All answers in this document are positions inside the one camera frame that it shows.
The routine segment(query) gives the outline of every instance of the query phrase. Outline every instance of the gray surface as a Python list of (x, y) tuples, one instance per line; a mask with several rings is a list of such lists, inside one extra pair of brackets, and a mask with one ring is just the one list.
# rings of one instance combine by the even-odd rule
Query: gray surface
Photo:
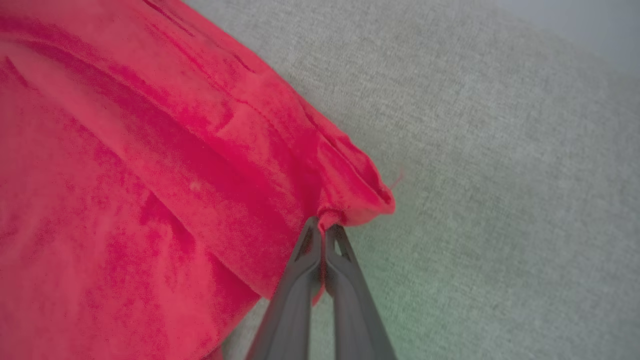
[(640, 359), (636, 79), (484, 1), (188, 3), (404, 173), (348, 231), (400, 359)]
[(640, 1), (494, 1), (536, 27), (593, 52), (619, 71), (640, 77)]

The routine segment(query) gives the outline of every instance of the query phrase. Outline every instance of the red cloth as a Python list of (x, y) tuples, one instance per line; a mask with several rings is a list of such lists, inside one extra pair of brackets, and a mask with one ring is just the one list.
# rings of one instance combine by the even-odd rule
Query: red cloth
[(174, 1), (0, 1), (0, 359), (200, 359), (370, 159)]

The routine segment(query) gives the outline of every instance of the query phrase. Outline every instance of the red fabric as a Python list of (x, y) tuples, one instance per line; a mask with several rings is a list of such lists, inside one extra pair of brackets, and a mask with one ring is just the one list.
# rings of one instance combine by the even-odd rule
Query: red fabric
[(177, 1), (0, 1), (0, 359), (200, 359), (370, 159)]

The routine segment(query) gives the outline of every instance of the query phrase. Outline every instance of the gray textured tabletop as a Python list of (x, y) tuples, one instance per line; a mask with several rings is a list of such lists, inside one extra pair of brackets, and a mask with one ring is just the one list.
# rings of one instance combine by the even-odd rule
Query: gray textured tabletop
[(640, 359), (640, 81), (486, 1), (187, 2), (404, 175), (348, 229), (398, 358)]

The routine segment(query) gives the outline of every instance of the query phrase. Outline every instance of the fabric fold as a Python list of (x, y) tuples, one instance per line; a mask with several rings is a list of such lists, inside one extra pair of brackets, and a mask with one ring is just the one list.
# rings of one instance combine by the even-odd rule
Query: fabric fold
[(0, 14), (0, 357), (199, 359), (309, 216), (393, 212), (371, 160), (186, 5)]

